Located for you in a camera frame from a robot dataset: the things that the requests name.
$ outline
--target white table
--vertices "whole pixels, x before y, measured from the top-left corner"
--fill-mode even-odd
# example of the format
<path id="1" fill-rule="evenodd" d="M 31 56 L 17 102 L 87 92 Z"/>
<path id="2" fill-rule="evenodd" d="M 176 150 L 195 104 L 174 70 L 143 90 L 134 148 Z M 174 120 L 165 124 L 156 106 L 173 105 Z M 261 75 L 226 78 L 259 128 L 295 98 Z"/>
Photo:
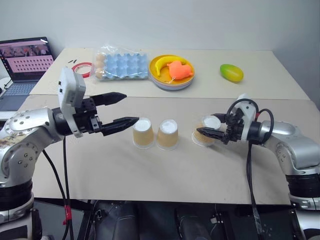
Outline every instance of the white table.
<path id="1" fill-rule="evenodd" d="M 188 59 L 195 68 L 194 82 L 180 91 L 164 91 L 150 80 L 100 82 L 91 76 L 85 78 L 86 95 L 120 92 L 129 96 L 117 104 L 98 108 L 104 123 L 125 116 L 147 117 L 157 133 L 162 120 L 175 119 L 179 145 L 173 151 L 163 151 L 156 146 L 137 149 L 132 143 L 132 129 L 107 137 L 100 133 L 85 134 L 82 138 L 69 136 L 71 198 L 249 204 L 245 167 L 247 145 L 238 142 L 225 146 L 217 142 L 205 148 L 191 140 L 191 133 L 201 117 L 225 113 L 242 93 L 256 99 L 260 108 L 271 109 L 276 120 L 299 126 L 306 136 L 320 143 L 318 109 L 271 51 L 143 51 L 148 53 L 149 59 L 163 54 Z M 58 107 L 56 94 L 61 68 L 92 61 L 90 48 L 65 48 L 21 109 Z M 221 77 L 219 67 L 226 63 L 242 68 L 243 82 L 235 84 Z M 62 176 L 62 144 L 53 144 L 47 151 Z M 252 160 L 256 202 L 289 204 L 288 184 L 276 157 L 269 150 L 254 146 Z M 35 168 L 33 192 L 40 198 L 61 197 L 43 155 Z"/>
<path id="2" fill-rule="evenodd" d="M 272 51 L 235 50 L 186 50 L 143 49 L 149 60 L 164 54 L 174 54 L 189 60 L 195 69 L 192 84 L 179 91 L 165 91 L 151 80 L 98 81 L 91 76 L 85 78 L 86 95 L 107 92 L 125 93 L 129 97 L 153 98 L 230 98 L 247 93 L 254 99 L 300 99 L 309 100 Z M 34 87 L 32 95 L 56 95 L 57 85 L 64 67 L 72 68 L 82 62 L 92 62 L 91 48 L 65 48 L 52 66 Z M 220 65 L 234 64 L 244 72 L 240 83 L 225 80 L 220 75 Z"/>
<path id="3" fill-rule="evenodd" d="M 179 145 L 173 151 L 154 146 L 147 150 L 132 143 L 132 129 L 103 137 L 101 133 L 67 137 L 70 197 L 73 199 L 171 201 L 249 204 L 246 180 L 248 147 L 217 142 L 200 147 L 191 140 L 194 127 L 204 115 L 225 113 L 234 99 L 128 97 L 101 106 L 103 123 L 125 116 L 148 117 L 158 131 L 164 119 L 178 124 Z M 279 121 L 299 126 L 302 133 L 320 143 L 320 113 L 310 100 L 256 100 Z M 21 110 L 57 107 L 56 95 L 30 95 Z M 63 176 L 62 143 L 47 148 Z M 267 149 L 252 148 L 252 179 L 257 204 L 289 204 L 288 184 L 276 157 Z M 33 176 L 35 197 L 60 198 L 47 160 L 41 154 Z"/>
<path id="4" fill-rule="evenodd" d="M 10 81 L 10 77 L 4 77 L 0 79 L 0 88 L 2 89 L 1 95 L 3 95 L 6 90 L 5 90 L 5 84 L 7 84 Z M 12 84 L 12 81 L 10 81 L 7 85 L 9 88 L 10 85 Z M 15 111 L 0 111 L 0 121 L 7 120 L 11 118 L 16 112 Z"/>

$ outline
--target egg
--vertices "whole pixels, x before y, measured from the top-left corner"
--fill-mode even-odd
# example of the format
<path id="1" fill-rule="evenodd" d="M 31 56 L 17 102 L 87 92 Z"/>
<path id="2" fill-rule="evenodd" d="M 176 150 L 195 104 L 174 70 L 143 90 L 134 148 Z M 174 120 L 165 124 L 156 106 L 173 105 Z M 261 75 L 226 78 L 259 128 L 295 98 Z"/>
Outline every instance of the egg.
<path id="1" fill-rule="evenodd" d="M 95 70 L 95 76 L 98 78 L 98 79 L 101 79 L 103 77 L 103 74 L 105 73 L 104 69 L 99 67 Z"/>
<path id="2" fill-rule="evenodd" d="M 222 64 L 220 66 L 221 75 L 234 83 L 241 82 L 244 78 L 244 72 L 237 66 L 231 64 Z"/>
<path id="3" fill-rule="evenodd" d="M 103 67 L 105 66 L 105 63 L 104 63 L 103 61 L 96 61 L 96 62 L 94 63 L 94 66 L 95 66 L 96 68 L 103 68 Z"/>
<path id="4" fill-rule="evenodd" d="M 103 62 L 106 59 L 105 55 L 102 53 L 98 53 L 95 57 L 95 60 Z"/>

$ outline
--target white wall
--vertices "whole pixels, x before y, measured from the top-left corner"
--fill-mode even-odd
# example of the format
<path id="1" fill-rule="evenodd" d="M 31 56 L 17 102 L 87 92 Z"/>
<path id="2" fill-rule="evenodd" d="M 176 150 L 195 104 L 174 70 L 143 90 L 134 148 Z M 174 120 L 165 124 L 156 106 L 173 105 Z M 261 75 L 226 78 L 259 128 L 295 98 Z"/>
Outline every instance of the white wall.
<path id="1" fill-rule="evenodd" d="M 273 50 L 320 108 L 319 0 L 2 0 L 0 9 L 0 40 L 47 36 L 56 55 L 106 41 Z"/>

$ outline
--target orange toy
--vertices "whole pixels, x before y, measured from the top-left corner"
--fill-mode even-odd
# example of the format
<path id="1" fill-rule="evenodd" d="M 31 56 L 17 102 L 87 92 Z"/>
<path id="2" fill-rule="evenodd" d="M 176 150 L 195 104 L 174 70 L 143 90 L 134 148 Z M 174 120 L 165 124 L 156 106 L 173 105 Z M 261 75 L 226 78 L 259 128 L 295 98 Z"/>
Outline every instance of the orange toy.
<path id="1" fill-rule="evenodd" d="M 194 75 L 191 66 L 188 64 L 182 65 L 181 61 L 173 61 L 172 63 L 168 63 L 167 66 L 169 67 L 169 74 L 172 79 L 179 80 Z"/>

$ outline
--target egg carton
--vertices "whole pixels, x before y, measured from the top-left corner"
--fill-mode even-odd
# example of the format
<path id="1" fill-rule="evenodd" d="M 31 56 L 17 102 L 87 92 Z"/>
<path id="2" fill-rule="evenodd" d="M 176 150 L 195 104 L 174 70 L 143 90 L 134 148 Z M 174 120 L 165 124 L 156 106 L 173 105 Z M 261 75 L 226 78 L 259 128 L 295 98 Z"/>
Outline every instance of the egg carton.
<path id="1" fill-rule="evenodd" d="M 104 60 L 104 79 L 146 79 L 148 78 L 147 55 L 140 53 L 108 54 Z"/>

